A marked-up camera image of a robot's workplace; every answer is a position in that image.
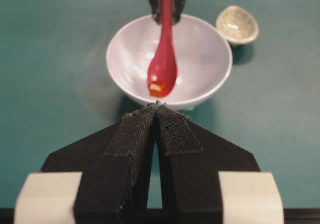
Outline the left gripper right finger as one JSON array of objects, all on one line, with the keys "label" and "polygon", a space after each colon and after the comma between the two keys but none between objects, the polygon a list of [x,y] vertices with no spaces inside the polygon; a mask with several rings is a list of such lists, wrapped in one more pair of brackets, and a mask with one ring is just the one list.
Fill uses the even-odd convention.
[{"label": "left gripper right finger", "polygon": [[163,208],[179,216],[220,216],[219,172],[260,172],[254,155],[166,106],[155,115]]}]

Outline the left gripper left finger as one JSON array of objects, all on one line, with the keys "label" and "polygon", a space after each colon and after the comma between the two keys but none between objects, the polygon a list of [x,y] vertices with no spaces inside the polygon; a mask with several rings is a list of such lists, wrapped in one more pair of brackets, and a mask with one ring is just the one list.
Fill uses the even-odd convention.
[{"label": "left gripper left finger", "polygon": [[77,216],[119,216],[146,209],[154,150],[156,104],[51,153],[43,173],[81,172]]}]

